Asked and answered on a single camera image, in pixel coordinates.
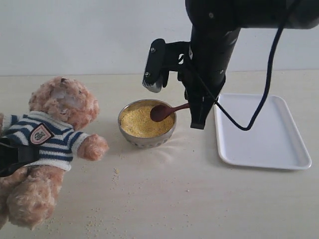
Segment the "white plastic tray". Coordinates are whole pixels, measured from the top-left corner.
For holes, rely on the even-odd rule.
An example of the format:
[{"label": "white plastic tray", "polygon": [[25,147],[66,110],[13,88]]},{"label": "white plastic tray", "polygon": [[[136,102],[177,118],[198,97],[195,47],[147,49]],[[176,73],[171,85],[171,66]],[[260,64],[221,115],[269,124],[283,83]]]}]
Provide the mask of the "white plastic tray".
[{"label": "white plastic tray", "polygon": [[[261,95],[221,94],[219,103],[241,126],[246,127]],[[268,96],[253,127],[238,129],[214,106],[218,152],[232,165],[288,170],[308,169],[312,160],[286,102]]]}]

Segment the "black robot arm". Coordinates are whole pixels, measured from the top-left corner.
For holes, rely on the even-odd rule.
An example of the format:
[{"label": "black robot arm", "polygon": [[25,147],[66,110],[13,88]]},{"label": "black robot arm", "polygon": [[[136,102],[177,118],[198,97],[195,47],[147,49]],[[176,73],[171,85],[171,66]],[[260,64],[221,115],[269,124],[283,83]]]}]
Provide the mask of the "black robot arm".
[{"label": "black robot arm", "polygon": [[185,87],[191,128],[204,129],[207,115],[226,81],[226,70],[242,28],[278,28],[297,4],[284,28],[311,29],[319,24],[318,0],[186,0],[192,23],[190,42],[155,40],[145,67],[143,85],[158,93],[170,71]]}]

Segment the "teddy bear head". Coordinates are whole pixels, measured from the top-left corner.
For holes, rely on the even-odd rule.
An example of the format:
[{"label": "teddy bear head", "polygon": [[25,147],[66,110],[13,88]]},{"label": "teddy bear head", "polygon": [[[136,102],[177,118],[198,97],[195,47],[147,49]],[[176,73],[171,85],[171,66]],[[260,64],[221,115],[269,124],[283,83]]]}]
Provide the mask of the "teddy bear head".
[{"label": "teddy bear head", "polygon": [[55,77],[31,94],[29,110],[50,115],[79,130],[94,121],[100,112],[97,99],[79,81]]}]

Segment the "teddy bear leg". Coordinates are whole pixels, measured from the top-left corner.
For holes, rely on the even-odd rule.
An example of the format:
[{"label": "teddy bear leg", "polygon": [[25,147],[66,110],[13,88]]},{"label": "teddy bear leg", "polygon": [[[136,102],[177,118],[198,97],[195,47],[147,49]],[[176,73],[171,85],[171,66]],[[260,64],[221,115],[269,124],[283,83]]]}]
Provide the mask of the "teddy bear leg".
[{"label": "teddy bear leg", "polygon": [[9,195],[9,221],[34,230],[51,217],[57,203],[64,172],[53,166],[33,166],[25,181]]},{"label": "teddy bear leg", "polygon": [[8,221],[8,207],[6,201],[13,189],[27,177],[27,168],[22,167],[8,177],[0,178],[0,229]]}]

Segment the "stainless steel bowl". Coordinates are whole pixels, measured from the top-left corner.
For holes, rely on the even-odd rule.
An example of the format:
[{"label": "stainless steel bowl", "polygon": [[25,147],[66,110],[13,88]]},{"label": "stainless steel bowl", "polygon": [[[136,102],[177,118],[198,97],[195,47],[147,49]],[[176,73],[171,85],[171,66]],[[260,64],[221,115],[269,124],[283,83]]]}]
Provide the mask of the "stainless steel bowl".
[{"label": "stainless steel bowl", "polygon": [[158,135],[156,137],[151,137],[151,138],[135,137],[135,136],[132,136],[132,135],[126,133],[122,129],[122,126],[121,126],[122,118],[129,111],[136,110],[136,109],[143,107],[143,106],[157,106],[157,105],[165,105],[165,106],[171,107],[167,103],[162,102],[162,101],[158,101],[158,100],[139,100],[139,101],[135,101],[135,102],[130,103],[129,105],[125,106],[121,110],[121,112],[119,113],[118,124],[119,124],[120,131],[121,131],[122,135],[124,136],[124,138],[128,142],[130,142],[132,145],[135,145],[138,148],[154,148],[154,147],[158,147],[158,146],[166,143],[173,135],[173,132],[176,128],[176,119],[177,119],[176,113],[173,113],[169,116],[174,121],[172,128],[169,131],[167,131],[166,133],[163,133],[163,134]]}]

